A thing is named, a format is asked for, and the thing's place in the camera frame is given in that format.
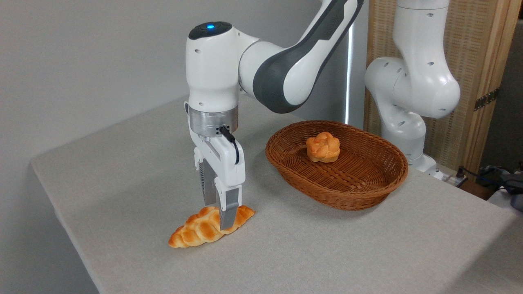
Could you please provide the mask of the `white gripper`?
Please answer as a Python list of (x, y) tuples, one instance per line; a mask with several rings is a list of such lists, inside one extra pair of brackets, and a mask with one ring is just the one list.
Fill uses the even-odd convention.
[(199, 171), (204, 205), (220, 204), (220, 230), (234, 225), (237, 209), (242, 205), (242, 185), (245, 181), (245, 160), (240, 143), (233, 138), (229, 126), (211, 129), (218, 136), (207, 137), (189, 129), (194, 148), (194, 164)]

